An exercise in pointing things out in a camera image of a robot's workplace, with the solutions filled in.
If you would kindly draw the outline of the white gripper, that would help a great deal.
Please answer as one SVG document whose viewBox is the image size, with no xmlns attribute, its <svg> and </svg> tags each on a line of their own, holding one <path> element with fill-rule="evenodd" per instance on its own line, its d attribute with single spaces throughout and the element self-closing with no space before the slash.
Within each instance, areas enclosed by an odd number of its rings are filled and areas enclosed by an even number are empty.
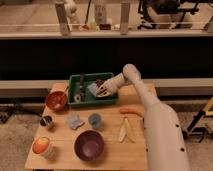
<svg viewBox="0 0 213 171">
<path fill-rule="evenodd" d="M 97 97 L 108 97 L 117 92 L 117 90 L 126 84 L 126 79 L 122 73 L 108 79 L 104 85 L 97 88 Z"/>
</svg>

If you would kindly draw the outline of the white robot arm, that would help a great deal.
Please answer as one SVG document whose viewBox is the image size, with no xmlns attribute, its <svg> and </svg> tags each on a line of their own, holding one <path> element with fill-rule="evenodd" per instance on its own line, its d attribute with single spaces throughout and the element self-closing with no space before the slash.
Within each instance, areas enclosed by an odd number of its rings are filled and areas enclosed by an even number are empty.
<svg viewBox="0 0 213 171">
<path fill-rule="evenodd" d="M 145 108 L 144 134 L 149 171 L 191 171 L 177 113 L 150 92 L 133 64 L 126 64 L 117 76 L 106 80 L 97 90 L 98 97 L 116 93 L 132 84 Z"/>
</svg>

